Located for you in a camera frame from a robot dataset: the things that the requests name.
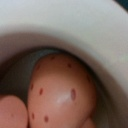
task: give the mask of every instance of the white bowl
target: white bowl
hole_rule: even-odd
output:
[[[1,80],[30,51],[66,50],[86,62],[100,79],[109,128],[128,127],[128,17],[118,4],[13,0],[0,1],[0,9]]]

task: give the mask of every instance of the brown speck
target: brown speck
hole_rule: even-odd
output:
[[[14,117],[14,114],[11,114],[11,117]]]
[[[31,90],[33,90],[34,84],[31,85]]]
[[[34,114],[34,113],[32,113],[32,119],[33,119],[33,120],[35,119],[35,114]]]
[[[71,99],[72,100],[76,99],[76,90],[74,88],[71,90]]]
[[[71,65],[70,63],[68,63],[68,67],[69,67],[69,68],[71,68],[71,67],[72,67],[72,65]]]
[[[55,56],[52,56],[52,57],[51,57],[51,60],[54,60],[54,59],[55,59]]]
[[[43,88],[40,89],[39,94],[40,94],[40,95],[43,94]]]
[[[45,121],[46,123],[49,121],[48,116],[45,116],[45,117],[44,117],[44,121]]]
[[[89,83],[91,83],[91,79],[88,75],[87,75],[87,80],[88,80]]]
[[[36,70],[39,70],[39,69],[40,69],[40,65],[38,64]]]

